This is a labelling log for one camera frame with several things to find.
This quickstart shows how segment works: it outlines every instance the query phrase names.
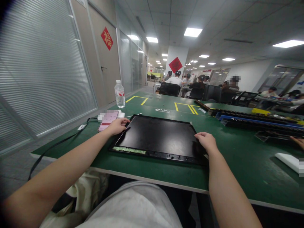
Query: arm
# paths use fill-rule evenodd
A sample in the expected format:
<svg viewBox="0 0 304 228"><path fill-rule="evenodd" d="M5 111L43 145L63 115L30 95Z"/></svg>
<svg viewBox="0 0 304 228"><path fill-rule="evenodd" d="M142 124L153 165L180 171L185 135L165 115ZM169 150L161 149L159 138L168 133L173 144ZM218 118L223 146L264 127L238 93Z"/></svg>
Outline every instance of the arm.
<svg viewBox="0 0 304 228"><path fill-rule="evenodd" d="M94 135L47 166L8 197L3 206L13 227L39 227L56 201L90 167L108 139L126 129L128 119L114 120Z"/></svg>
<svg viewBox="0 0 304 228"><path fill-rule="evenodd" d="M235 179L215 138L206 132L195 135L209 156L209 194L220 227L262 227L244 191Z"/></svg>

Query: green workbench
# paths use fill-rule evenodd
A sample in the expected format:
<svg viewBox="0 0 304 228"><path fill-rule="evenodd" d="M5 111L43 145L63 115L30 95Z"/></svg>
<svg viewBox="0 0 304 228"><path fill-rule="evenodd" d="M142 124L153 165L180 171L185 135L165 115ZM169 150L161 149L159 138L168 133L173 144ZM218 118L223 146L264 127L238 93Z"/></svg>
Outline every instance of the green workbench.
<svg viewBox="0 0 304 228"><path fill-rule="evenodd" d="M299 188L298 174L275 157L279 152L301 157L302 151L284 145L263 143L254 136L254 131L225 127L216 118L198 110L199 107L196 107L194 100L191 99L138 92L126 98L126 101L126 106L121 109L126 116L142 113L146 116L192 122L197 132L206 131L213 134L219 150L251 203L304 213L304 197L303 191ZM248 112L247 108L243 107L210 105ZM110 108L115 109L118 109L116 105ZM166 109L170 112L155 109ZM97 120L91 120L76 138L51 149L46 159L56 160L83 143L97 133L99 124ZM31 155L38 158L50 146L77 132L77 128L35 150ZM102 148L94 160L91 165L93 169L193 192L208 193L207 167L109 152L108 147L112 140Z"/></svg>

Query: pink phone case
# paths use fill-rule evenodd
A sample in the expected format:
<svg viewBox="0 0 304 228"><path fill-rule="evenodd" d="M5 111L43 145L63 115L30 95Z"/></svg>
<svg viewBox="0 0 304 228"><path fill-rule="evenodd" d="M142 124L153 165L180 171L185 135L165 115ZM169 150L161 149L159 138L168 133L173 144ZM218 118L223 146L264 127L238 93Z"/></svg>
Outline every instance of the pink phone case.
<svg viewBox="0 0 304 228"><path fill-rule="evenodd" d="M113 122L113 120L117 119L118 113L119 113L118 111L107 112L98 128L98 131L103 131L104 129L106 129Z"/></svg>

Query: yellow box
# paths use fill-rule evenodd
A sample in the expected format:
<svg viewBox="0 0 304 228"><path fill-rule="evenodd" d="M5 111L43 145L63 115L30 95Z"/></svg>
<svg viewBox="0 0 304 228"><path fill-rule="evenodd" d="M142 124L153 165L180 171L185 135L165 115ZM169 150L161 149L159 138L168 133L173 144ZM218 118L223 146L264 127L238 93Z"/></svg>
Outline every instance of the yellow box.
<svg viewBox="0 0 304 228"><path fill-rule="evenodd" d="M257 108L253 108L252 113L254 113L254 114L264 114L265 116L268 116L268 114L271 114L270 111L266 111L266 110L263 110L263 109L257 109Z"/></svg>

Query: black office chair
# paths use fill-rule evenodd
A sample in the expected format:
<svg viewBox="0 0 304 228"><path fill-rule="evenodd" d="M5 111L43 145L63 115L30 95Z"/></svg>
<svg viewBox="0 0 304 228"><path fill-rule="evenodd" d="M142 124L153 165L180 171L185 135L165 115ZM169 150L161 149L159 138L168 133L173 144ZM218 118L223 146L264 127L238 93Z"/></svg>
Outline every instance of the black office chair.
<svg viewBox="0 0 304 228"><path fill-rule="evenodd" d="M177 97L180 92L180 86L177 84L163 82L159 88L159 94Z"/></svg>
<svg viewBox="0 0 304 228"><path fill-rule="evenodd" d="M203 98L204 88L192 88L189 99L201 100Z"/></svg>
<svg viewBox="0 0 304 228"><path fill-rule="evenodd" d="M248 107L249 103L258 95L258 93L243 92L237 99L233 101L233 105Z"/></svg>
<svg viewBox="0 0 304 228"><path fill-rule="evenodd" d="M205 89L204 89L204 95L203 95L202 100L208 101L208 100L212 99L215 102L220 103L221 94L222 94L221 87L215 86L215 85L206 85Z"/></svg>
<svg viewBox="0 0 304 228"><path fill-rule="evenodd" d="M221 95L221 103L230 105L234 100L235 96L236 94L234 93L224 93Z"/></svg>

